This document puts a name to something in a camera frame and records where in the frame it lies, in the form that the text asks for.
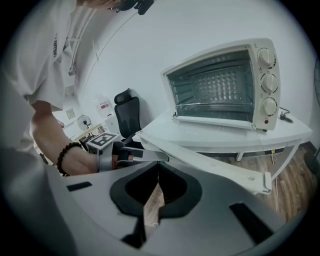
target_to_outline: hand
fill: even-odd
[[[64,155],[61,167],[70,176],[94,174],[98,172],[97,155],[75,146]]]

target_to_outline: black rubber opening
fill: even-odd
[[[122,241],[136,248],[146,241],[144,205],[158,182],[165,200],[165,206],[159,209],[159,221],[187,215],[202,196],[202,187],[193,176],[165,163],[154,162],[117,180],[110,188],[112,201],[123,214],[137,217],[135,229]]]

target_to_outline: wooden floor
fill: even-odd
[[[307,148],[299,147],[290,163],[283,172],[272,182],[272,193],[269,195],[257,194],[256,197],[265,201],[272,209],[283,215],[289,221],[298,212],[305,211],[317,189],[317,179],[308,170],[304,154]],[[274,154],[274,161],[281,153]],[[272,166],[270,155],[249,156],[236,161],[234,158],[219,158],[219,160],[235,166],[254,171],[267,170]],[[158,225],[158,209],[163,206],[164,198],[159,185],[154,189],[151,197],[144,206],[144,224],[147,237],[152,234]]]

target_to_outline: toaster oven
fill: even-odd
[[[226,43],[162,73],[174,119],[273,130],[280,103],[276,50],[268,38]]]

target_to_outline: oven knob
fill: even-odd
[[[266,48],[259,50],[258,58],[259,61],[267,67],[271,67],[275,63],[275,55],[272,51]]]
[[[278,88],[278,79],[272,74],[265,74],[262,78],[262,88],[267,93],[273,93]]]
[[[261,107],[268,116],[272,116],[277,111],[277,103],[272,98],[265,98],[261,104]]]

